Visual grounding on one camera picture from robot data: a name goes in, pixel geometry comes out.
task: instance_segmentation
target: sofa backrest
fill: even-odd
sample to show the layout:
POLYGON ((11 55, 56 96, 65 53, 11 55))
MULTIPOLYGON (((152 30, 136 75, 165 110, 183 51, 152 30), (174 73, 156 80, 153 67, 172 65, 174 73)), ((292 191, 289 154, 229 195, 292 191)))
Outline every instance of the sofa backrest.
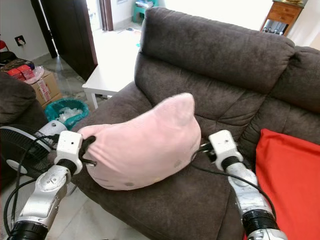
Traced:
POLYGON ((135 83, 153 105, 192 93, 202 136, 230 130, 251 163, 263 128, 320 144, 320 52, 284 36, 150 8, 135 83))

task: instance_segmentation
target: black cable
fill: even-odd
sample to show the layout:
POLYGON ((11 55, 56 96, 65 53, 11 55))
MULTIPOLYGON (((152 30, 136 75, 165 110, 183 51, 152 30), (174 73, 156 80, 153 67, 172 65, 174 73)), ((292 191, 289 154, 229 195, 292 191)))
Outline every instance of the black cable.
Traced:
MULTIPOLYGON (((33 145, 41 140, 41 139, 56 139, 57 137, 59 137, 58 134, 56 135, 52 135, 52 136, 40 136, 37 137, 36 139, 34 139, 32 141, 32 143, 30 144, 30 146, 25 150, 25 152, 22 155, 22 158, 19 162, 19 166, 17 168, 17 173, 16 173, 16 182, 15 182, 15 188, 17 189, 19 187, 20 184, 20 176, 21 176, 21 167, 22 167, 22 163, 24 161, 24 159, 26 158, 27 153, 30 151, 30 149, 33 147, 33 145)), ((11 210, 11 225, 13 226, 15 224, 16 221, 16 208, 17 208, 17 201, 18 201, 18 194, 19 194, 19 189, 16 191, 16 194, 14 195, 14 200, 13 200, 13 204, 12 204, 12 210, 11 210)))
POLYGON ((193 164, 193 161, 194 161, 194 158, 196 158, 197 154, 200 153, 200 152, 203 152, 204 150, 203 149, 198 149, 197 151, 195 151, 192 156, 191 156, 191 161, 190 161, 190 165, 192 167, 194 167, 195 169, 198 169, 200 171, 203 171, 203 172, 207 172, 207 173, 211 173, 211 174, 215 174, 215 175, 223 175, 223 176, 227 176, 227 177, 232 177, 232 178, 235 178, 235 179, 238 179, 252 187, 254 187, 255 189, 257 189, 264 197, 265 199, 268 201, 270 207, 271 207, 271 210, 272 210, 272 213, 273 213, 273 216, 274 216, 274 220, 277 220, 277 215, 276 215, 276 209, 275 209, 275 206, 273 204, 273 202, 271 201, 270 197, 257 185, 253 184, 252 182, 249 182, 248 180, 245 180, 243 179, 242 177, 239 177, 239 176, 236 176, 236 175, 233 175, 233 174, 229 174, 229 173, 225 173, 225 172, 222 172, 222 171, 212 171, 210 169, 205 169, 205 168, 202 168, 202 167, 199 167, 197 165, 194 165, 193 164))
POLYGON ((25 183, 22 183, 21 185, 18 186, 18 188, 15 188, 11 194, 9 195, 7 201, 5 202, 5 206, 4 206, 4 209, 3 209, 3 224, 4 224, 4 228, 5 228, 5 231, 6 231, 6 234, 8 234, 8 236, 10 235, 10 228, 9 228, 9 224, 8 224, 8 208, 9 208, 9 204, 10 204, 10 201, 12 199, 12 197, 15 195, 15 193, 22 187, 30 184, 30 183, 33 183, 35 182, 36 179, 32 179, 32 180, 29 180, 29 181, 26 181, 25 183))

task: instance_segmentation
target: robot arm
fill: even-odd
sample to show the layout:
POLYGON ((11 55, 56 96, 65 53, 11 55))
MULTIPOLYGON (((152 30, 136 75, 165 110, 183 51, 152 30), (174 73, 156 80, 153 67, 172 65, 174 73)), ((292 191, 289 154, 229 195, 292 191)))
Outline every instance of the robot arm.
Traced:
POLYGON ((83 167, 79 160, 82 135, 62 131, 57 157, 47 172, 38 177, 35 189, 23 207, 8 240, 44 240, 67 194, 67 185, 83 167))
MULTIPOLYGON (((258 185, 256 175, 242 163, 231 133, 219 131, 209 136, 216 155, 215 164, 219 170, 240 177, 258 185)), ((265 197, 253 186, 233 177, 228 177, 236 195, 236 203, 248 240, 288 240, 277 223, 265 197)))

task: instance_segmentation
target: pink plush toy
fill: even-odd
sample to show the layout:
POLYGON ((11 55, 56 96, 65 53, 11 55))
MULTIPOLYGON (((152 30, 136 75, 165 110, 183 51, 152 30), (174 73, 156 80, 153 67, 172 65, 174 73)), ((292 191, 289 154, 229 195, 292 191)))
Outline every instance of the pink plush toy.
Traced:
POLYGON ((159 182, 183 169, 199 148, 201 131, 190 93, 169 97, 150 111, 124 123, 87 126, 96 136, 85 158, 91 177, 109 190, 133 190, 159 182))

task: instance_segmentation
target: wall socket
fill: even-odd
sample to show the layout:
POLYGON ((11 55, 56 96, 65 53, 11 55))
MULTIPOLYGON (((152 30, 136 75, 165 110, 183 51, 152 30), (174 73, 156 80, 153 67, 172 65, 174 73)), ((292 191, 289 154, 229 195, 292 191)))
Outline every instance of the wall socket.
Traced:
POLYGON ((25 38, 24 36, 20 35, 20 36, 16 36, 14 38, 16 44, 20 47, 26 44, 25 38))

